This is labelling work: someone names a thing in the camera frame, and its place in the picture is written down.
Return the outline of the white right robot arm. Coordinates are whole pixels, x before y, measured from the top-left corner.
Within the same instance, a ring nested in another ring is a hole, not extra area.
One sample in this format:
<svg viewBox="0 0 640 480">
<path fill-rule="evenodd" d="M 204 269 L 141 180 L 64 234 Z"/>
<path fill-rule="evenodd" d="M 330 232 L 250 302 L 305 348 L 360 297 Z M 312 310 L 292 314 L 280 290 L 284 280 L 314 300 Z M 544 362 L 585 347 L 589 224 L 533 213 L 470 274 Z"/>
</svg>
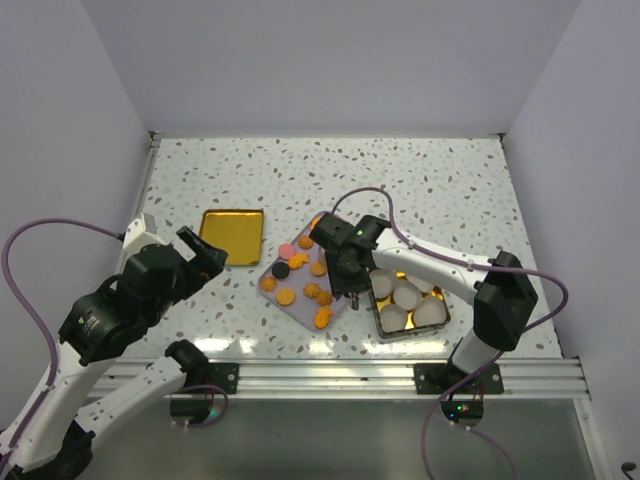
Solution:
<svg viewBox="0 0 640 480">
<path fill-rule="evenodd" d="M 412 242 L 372 215 L 352 225 L 324 214 L 311 231 L 324 250 L 334 297 L 356 301 L 373 291 L 372 274 L 402 272 L 453 294 L 472 308 L 473 324 L 446 364 L 429 379 L 457 392 L 481 380 L 480 368 L 500 352 L 516 349 L 538 301 L 519 259 L 510 253 L 478 261 L 452 250 Z"/>
</svg>

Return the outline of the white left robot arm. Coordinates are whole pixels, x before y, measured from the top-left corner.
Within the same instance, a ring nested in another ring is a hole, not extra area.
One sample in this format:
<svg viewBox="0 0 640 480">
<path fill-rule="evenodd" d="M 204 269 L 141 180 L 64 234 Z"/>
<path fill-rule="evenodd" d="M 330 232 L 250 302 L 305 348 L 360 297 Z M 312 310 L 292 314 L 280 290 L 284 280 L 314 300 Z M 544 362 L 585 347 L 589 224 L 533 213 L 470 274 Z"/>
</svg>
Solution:
<svg viewBox="0 0 640 480">
<path fill-rule="evenodd" d="M 226 251 L 187 227 L 177 235 L 193 258 L 185 259 L 154 228 L 135 219 L 116 237 L 126 257 L 122 272 L 76 300 L 57 335 L 42 320 L 36 322 L 50 363 L 20 414 L 1 434 L 2 478 L 75 479 L 91 462 L 100 440 L 154 401 L 174 393 L 228 396 L 210 383 L 206 355 L 180 340 L 128 384 L 92 404 L 85 402 L 116 359 L 170 307 L 223 272 Z"/>
</svg>

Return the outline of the metal tongs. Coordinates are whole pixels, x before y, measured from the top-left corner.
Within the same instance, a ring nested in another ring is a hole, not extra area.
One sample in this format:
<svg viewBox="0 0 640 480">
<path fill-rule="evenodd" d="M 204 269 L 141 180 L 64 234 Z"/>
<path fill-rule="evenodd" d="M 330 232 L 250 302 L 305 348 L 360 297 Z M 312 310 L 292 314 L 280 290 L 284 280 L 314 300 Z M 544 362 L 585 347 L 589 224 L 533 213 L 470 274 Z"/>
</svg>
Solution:
<svg viewBox="0 0 640 480">
<path fill-rule="evenodd" d="M 360 308 L 360 294 L 358 292 L 351 292 L 349 294 L 350 308 L 354 311 L 358 311 Z"/>
</svg>

